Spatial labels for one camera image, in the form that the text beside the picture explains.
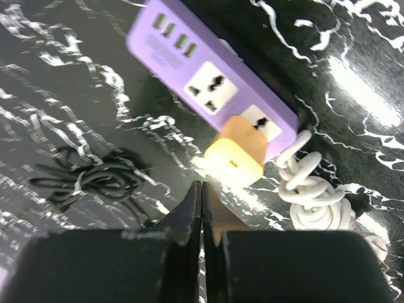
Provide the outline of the small orange plug adapter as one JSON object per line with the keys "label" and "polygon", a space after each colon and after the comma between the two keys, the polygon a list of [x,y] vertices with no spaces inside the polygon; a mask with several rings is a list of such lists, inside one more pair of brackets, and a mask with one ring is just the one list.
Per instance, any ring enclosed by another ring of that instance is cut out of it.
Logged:
{"label": "small orange plug adapter", "polygon": [[263,176],[268,141],[248,120],[232,116],[206,149],[208,169],[221,182],[248,187]]}

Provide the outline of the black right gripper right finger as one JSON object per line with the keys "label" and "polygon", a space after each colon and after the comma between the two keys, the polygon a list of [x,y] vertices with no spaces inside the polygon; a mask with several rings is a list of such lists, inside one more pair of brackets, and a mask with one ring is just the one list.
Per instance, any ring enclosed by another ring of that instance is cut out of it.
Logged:
{"label": "black right gripper right finger", "polygon": [[252,231],[201,187],[208,302],[392,302],[367,241],[347,231]]}

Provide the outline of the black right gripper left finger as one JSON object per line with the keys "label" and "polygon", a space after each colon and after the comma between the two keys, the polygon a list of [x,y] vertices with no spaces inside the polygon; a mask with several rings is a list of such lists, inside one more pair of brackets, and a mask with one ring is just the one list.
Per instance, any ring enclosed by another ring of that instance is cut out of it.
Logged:
{"label": "black right gripper left finger", "polygon": [[201,183],[154,226],[32,237],[6,280],[7,302],[197,302]]}

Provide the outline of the purple power strip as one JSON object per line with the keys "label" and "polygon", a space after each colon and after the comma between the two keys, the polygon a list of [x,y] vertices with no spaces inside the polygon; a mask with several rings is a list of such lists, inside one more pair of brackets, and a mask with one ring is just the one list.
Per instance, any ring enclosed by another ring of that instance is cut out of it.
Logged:
{"label": "purple power strip", "polygon": [[146,1],[126,45],[215,129],[248,120],[268,141],[267,160],[295,142],[297,115],[182,1]]}

